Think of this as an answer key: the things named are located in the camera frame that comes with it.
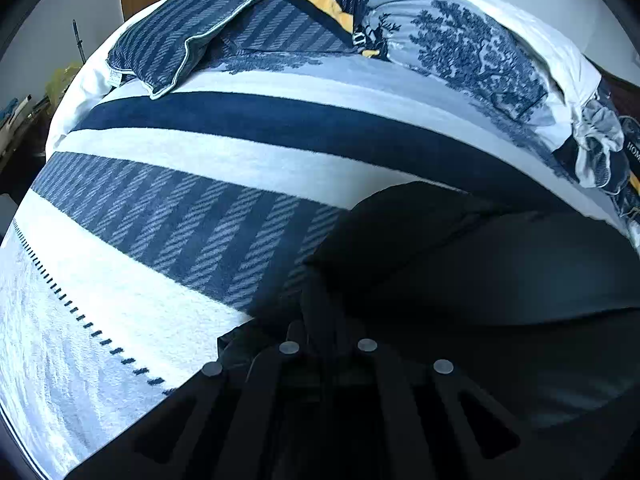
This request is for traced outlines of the black puffer jacket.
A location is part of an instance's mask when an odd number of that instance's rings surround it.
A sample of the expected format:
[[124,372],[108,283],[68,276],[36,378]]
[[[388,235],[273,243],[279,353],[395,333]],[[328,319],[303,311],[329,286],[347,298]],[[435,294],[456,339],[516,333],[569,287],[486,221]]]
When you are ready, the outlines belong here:
[[470,373],[570,453],[572,479],[639,474],[639,258],[607,223],[424,182],[377,192],[306,259],[306,332],[278,479],[347,479],[344,338],[446,330]]

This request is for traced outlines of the blue striped pillow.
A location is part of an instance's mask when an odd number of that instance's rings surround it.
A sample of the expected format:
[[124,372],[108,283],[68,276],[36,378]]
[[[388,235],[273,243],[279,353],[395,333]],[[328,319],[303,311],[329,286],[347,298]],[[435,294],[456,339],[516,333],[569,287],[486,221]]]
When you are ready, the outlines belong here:
[[258,1],[166,0],[127,28],[106,62],[116,73],[137,77],[157,100],[189,76],[224,26]]

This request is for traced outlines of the blue white striped blanket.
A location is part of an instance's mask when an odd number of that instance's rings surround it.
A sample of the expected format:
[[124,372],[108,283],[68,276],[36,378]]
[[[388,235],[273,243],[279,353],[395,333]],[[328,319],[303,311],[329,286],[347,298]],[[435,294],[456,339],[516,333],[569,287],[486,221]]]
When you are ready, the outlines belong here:
[[295,294],[350,208],[416,180],[623,221],[446,84],[352,56],[66,99],[1,244],[4,450],[61,479]]

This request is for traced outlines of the dark cluttered side table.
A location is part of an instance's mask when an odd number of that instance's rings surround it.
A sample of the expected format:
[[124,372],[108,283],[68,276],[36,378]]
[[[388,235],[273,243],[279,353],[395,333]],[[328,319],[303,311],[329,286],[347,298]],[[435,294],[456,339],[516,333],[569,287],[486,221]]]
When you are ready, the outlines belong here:
[[13,136],[1,155],[1,194],[17,205],[46,163],[46,141],[51,122],[50,100],[30,101],[21,111]]

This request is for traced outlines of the blue tree print duvet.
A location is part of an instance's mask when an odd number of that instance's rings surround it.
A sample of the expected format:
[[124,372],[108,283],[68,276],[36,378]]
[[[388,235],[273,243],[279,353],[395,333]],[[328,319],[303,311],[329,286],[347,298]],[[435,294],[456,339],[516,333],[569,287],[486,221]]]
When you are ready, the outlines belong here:
[[638,218],[623,131],[597,95],[598,71],[555,29],[498,0],[227,0],[232,70],[304,50],[302,19],[326,21],[402,76],[467,96],[512,140],[535,151],[625,222]]

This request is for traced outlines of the yellow green bag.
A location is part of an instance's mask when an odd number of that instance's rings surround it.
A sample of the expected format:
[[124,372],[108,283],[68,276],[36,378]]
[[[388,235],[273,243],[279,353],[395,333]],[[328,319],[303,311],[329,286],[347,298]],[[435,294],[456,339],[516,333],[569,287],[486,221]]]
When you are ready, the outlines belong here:
[[81,67],[82,65],[80,63],[73,62],[65,68],[57,68],[54,71],[51,79],[44,87],[44,90],[46,90],[46,96],[53,108],[58,107],[58,104],[62,101],[68,87],[80,72]]

